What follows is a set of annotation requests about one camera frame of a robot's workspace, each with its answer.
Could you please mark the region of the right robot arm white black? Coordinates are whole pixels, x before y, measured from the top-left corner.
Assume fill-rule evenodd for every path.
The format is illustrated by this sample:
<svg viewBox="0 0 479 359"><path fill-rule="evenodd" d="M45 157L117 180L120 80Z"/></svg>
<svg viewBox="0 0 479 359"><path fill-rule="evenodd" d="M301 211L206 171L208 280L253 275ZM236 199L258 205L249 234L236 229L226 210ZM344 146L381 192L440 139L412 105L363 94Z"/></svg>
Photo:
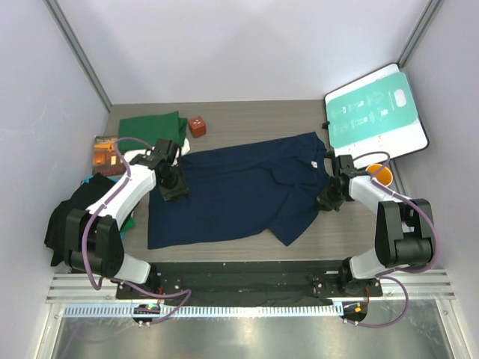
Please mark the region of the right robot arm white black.
<svg viewBox="0 0 479 359"><path fill-rule="evenodd" d="M334 279L337 291L344 296L364 295L385 274L418 274L434 266L439 240L430 203L405 197L379 181L390 159L370 173L357 169L351 155L329 151L326 158L332 161L332 175L317 197L319 210L337 212L344 202L358 201L376 216L373 247L341 263Z"/></svg>

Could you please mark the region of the navy blue t-shirt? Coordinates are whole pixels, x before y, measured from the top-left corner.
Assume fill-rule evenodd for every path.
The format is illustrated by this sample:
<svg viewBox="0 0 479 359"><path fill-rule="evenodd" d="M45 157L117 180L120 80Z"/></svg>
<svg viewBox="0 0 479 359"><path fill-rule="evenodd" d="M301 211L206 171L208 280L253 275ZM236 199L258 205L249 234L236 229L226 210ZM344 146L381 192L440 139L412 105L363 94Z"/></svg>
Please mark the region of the navy blue t-shirt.
<svg viewBox="0 0 479 359"><path fill-rule="evenodd" d="M150 250L223 242L269 230L291 245L318 216L329 183L326 146L315 132L189 153L181 167L189 193L149 196Z"/></svg>

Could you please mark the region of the white mug orange inside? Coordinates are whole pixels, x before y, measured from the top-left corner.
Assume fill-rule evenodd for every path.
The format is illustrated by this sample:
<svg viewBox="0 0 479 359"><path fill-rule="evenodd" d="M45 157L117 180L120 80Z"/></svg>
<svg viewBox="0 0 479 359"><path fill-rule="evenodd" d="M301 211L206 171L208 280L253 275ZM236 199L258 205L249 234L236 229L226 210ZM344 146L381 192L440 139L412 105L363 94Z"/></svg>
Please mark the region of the white mug orange inside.
<svg viewBox="0 0 479 359"><path fill-rule="evenodd" d="M386 187L389 187L393 183L393 173L388 167L384 167L381 164L372 164L366 168L366 171Z"/></svg>

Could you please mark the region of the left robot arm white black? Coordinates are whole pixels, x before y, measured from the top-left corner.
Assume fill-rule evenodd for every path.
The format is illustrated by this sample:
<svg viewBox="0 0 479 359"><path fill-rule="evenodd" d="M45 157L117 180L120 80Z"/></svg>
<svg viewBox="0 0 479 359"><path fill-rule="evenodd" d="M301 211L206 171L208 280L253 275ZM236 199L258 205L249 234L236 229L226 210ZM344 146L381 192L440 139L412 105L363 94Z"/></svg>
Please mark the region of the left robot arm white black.
<svg viewBox="0 0 479 359"><path fill-rule="evenodd" d="M159 291L152 265L125 253L120 229L139 201L155 188L165 201L188 194L180 157L181 146L164 138L129 161L121 157L123 176L99 200L67 215L64 261L85 272L95 290L109 279L133 283L142 298L152 298Z"/></svg>

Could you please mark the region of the red cube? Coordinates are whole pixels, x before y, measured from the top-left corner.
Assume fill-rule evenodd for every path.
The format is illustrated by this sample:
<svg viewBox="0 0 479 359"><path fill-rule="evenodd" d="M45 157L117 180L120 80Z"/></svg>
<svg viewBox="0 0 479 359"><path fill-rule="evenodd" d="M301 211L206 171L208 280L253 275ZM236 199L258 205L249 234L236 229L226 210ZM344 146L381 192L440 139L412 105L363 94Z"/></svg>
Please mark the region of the red cube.
<svg viewBox="0 0 479 359"><path fill-rule="evenodd" d="M193 138L200 138L207 133L207 125L203 117L192 117L188 120L189 131Z"/></svg>

